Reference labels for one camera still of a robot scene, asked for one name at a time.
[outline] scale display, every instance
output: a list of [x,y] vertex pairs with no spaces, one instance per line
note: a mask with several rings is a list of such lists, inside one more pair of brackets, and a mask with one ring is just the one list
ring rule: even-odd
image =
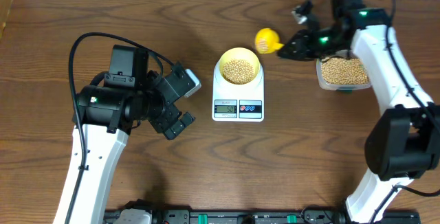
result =
[[235,106],[217,106],[217,113],[235,113]]
[[215,100],[214,117],[217,118],[237,118],[236,100]]

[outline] green led light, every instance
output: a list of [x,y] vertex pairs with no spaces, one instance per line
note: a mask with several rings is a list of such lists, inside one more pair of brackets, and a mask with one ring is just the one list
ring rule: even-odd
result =
[[329,40],[329,37],[322,37],[319,39],[321,43],[326,43]]

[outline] yellow bowl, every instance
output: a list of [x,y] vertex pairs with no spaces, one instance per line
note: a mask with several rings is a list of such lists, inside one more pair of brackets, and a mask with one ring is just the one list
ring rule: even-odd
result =
[[223,75],[223,67],[225,66],[226,63],[230,62],[232,59],[248,61],[254,68],[254,77],[252,77],[252,79],[255,79],[255,77],[259,74],[260,72],[259,58],[251,50],[239,47],[239,48],[230,49],[221,56],[219,60],[219,70],[223,78],[225,78],[225,76]]

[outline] digital kitchen scale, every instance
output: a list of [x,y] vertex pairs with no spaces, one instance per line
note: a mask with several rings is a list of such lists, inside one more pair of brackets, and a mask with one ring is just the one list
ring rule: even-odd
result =
[[[232,59],[246,60],[254,66],[255,77],[236,85],[222,75],[223,66]],[[245,48],[230,49],[214,68],[212,118],[215,121],[261,122],[264,119],[264,72],[257,56]]]

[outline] soybean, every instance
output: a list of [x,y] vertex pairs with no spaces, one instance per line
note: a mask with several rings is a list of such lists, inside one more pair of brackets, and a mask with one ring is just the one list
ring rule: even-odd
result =
[[254,67],[246,60],[232,59],[223,66],[223,77],[234,84],[246,84],[254,79]]
[[331,84],[361,85],[369,82],[359,58],[326,58],[321,64],[322,77]]

